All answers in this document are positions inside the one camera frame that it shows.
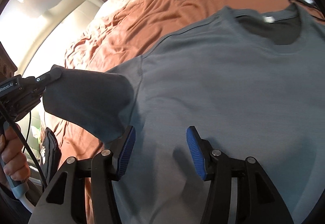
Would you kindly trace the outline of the person's left hand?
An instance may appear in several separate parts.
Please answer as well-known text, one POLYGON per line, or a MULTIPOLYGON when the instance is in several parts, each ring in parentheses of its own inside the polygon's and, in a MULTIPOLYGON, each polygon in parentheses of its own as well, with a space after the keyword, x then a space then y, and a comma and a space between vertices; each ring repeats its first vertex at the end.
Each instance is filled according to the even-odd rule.
POLYGON ((14 129, 9 126, 1 134, 1 158, 5 163, 1 169, 1 185, 11 190, 7 176, 14 181, 25 182, 31 172, 26 156, 22 153, 23 144, 14 129))

